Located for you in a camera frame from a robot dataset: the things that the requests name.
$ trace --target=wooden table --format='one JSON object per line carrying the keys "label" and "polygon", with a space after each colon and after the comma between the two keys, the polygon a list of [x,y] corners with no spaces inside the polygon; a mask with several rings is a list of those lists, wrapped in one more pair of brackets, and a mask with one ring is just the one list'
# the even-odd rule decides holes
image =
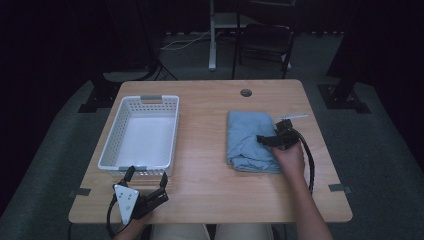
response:
{"label": "wooden table", "polygon": [[[250,89],[250,97],[240,95]],[[180,116],[173,174],[169,178],[169,201],[159,206],[151,223],[244,223],[294,222],[290,191],[283,174],[235,171],[226,162],[227,116],[230,110],[283,114],[307,113],[292,120],[303,134],[315,160],[313,197],[327,222],[347,222],[352,212],[343,191],[331,192],[339,184],[315,116],[297,80],[160,81],[126,82],[122,85],[103,129],[81,188],[89,196],[77,196],[69,213],[74,223],[104,223],[113,190],[119,178],[98,169],[97,163],[119,103],[129,95],[177,95]],[[309,179],[306,166],[305,178]],[[143,189],[136,179],[130,187]],[[112,221],[119,222],[118,207]]]}

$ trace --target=black stand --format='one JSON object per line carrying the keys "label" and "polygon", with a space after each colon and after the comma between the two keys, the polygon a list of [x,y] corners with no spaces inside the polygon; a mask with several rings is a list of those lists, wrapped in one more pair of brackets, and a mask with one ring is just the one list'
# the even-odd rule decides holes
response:
{"label": "black stand", "polygon": [[353,91],[355,81],[343,78],[337,85],[319,84],[318,88],[328,109],[355,109],[357,113],[371,113],[367,104],[361,102]]}
{"label": "black stand", "polygon": [[[159,60],[156,60],[148,69],[148,73],[145,76],[131,81],[148,80],[156,71],[157,75],[152,79],[153,81],[158,80],[161,75],[160,80],[165,80],[169,75],[172,76],[173,80],[178,80]],[[93,113],[97,111],[97,108],[111,108],[122,84],[122,82],[108,81],[103,76],[103,73],[93,76],[91,82],[94,85],[94,89],[91,91],[87,102],[81,104],[78,113]]]}

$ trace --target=blue towel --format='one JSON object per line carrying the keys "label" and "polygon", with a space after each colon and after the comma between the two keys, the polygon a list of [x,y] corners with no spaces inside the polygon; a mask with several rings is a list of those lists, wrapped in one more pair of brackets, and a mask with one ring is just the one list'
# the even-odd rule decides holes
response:
{"label": "blue towel", "polygon": [[227,162],[246,172],[280,173],[274,155],[256,140],[256,135],[275,136],[274,122],[268,113],[228,113]]}

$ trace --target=chair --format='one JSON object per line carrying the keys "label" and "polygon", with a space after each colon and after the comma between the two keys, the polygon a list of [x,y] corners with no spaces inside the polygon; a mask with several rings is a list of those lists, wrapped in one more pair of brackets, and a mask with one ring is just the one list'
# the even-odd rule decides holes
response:
{"label": "chair", "polygon": [[[275,58],[282,61],[284,79],[293,48],[297,17],[293,4],[284,0],[242,0],[237,6],[237,39],[234,48],[234,79],[237,55],[242,64],[242,52],[253,58]],[[257,23],[240,27],[240,16]]]}

